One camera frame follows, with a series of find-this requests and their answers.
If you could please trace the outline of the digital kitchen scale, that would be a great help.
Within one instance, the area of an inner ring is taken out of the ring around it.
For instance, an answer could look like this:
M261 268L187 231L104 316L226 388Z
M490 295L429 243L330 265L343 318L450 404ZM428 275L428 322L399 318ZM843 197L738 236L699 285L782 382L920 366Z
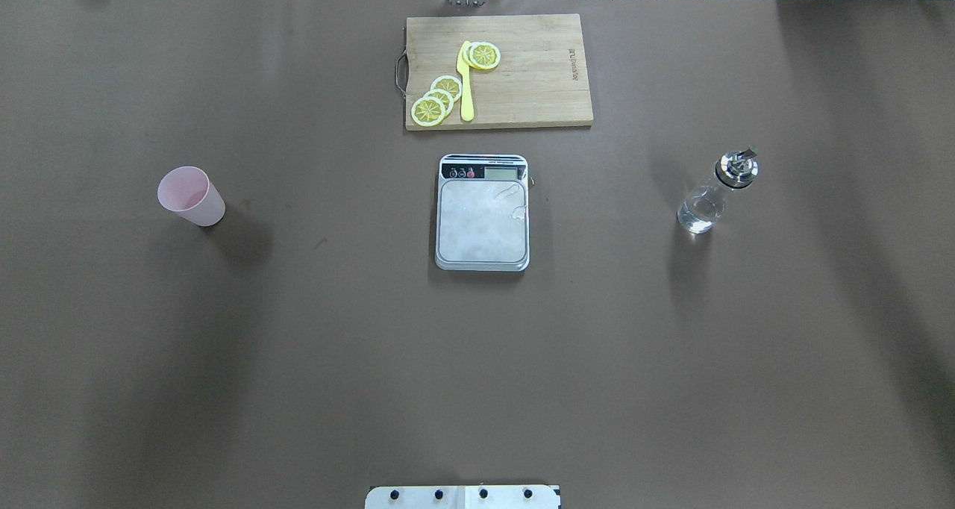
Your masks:
M436 175L434 262L521 273L530 262L530 176L517 154L449 153Z

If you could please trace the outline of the wooden cutting board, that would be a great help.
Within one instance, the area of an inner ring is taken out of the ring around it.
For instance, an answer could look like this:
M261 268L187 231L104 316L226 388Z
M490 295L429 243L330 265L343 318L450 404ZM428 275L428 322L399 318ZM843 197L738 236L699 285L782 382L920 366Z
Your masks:
M436 126L453 129L590 127L594 122L582 19L577 13L521 16L409 17L406 105L441 75L456 75L464 42L494 44L501 62L473 69L475 115L457 109Z

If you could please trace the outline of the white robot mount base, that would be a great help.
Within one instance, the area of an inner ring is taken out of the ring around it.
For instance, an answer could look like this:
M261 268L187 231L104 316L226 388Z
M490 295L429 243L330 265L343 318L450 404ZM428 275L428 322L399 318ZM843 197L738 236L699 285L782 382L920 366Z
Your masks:
M477 484L379 486L369 490L365 508L562 508L558 486Z

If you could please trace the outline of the lemon slice by knife tip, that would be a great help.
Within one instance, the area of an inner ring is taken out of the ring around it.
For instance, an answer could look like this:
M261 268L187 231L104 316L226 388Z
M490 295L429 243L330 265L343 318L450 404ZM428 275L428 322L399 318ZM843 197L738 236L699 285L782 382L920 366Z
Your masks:
M479 70L493 70L501 62L501 51L494 43L473 42L466 53L467 63Z

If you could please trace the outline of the middle lemon slice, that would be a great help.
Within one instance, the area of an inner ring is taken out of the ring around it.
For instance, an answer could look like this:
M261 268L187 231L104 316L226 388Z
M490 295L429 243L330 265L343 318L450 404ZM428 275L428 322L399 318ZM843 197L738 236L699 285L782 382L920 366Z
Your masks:
M437 101L439 101L439 103L442 104L445 115L447 115L451 111L453 106L456 104L456 100L454 100L454 95L447 90L429 90L427 91L427 93L424 94L424 97L436 99Z

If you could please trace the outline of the yellow plastic knife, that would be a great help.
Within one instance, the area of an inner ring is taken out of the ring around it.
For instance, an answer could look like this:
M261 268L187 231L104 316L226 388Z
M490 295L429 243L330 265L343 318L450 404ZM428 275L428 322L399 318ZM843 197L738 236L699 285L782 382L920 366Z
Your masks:
M460 118L463 122L471 122L475 117L475 109L473 103L473 93L471 88L470 81L470 71L471 68L466 65L466 63L461 60L460 49L458 49L457 60L456 60L456 70L458 75L460 75L460 80L463 82L463 94L460 97Z

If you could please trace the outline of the glass sauce bottle metal spout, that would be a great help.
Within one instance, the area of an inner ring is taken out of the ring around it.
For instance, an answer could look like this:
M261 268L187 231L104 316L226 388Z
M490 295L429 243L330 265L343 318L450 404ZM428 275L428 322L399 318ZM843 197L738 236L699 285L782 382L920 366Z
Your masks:
M757 153L755 146L723 153L682 201L676 212L679 226L692 234L713 229L725 213L729 197L749 188L757 179Z

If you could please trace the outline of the pink plastic cup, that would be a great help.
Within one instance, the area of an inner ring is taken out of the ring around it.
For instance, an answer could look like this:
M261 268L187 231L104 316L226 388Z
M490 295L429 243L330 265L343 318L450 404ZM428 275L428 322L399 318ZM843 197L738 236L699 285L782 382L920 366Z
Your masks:
M157 200L165 210L200 226L217 224L225 216L225 201L207 173L197 166L180 166L163 176Z

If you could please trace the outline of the lemon slice under tip slice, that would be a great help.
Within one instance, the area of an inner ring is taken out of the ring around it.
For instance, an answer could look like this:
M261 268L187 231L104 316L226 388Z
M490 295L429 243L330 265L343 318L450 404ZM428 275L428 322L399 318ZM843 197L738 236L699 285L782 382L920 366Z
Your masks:
M463 42L463 46L461 46L461 50L460 50L460 57L461 57L461 60L463 60L463 62L466 63L468 67L474 68L475 66L473 64L473 60L471 60L470 58L471 46L472 46L471 42Z

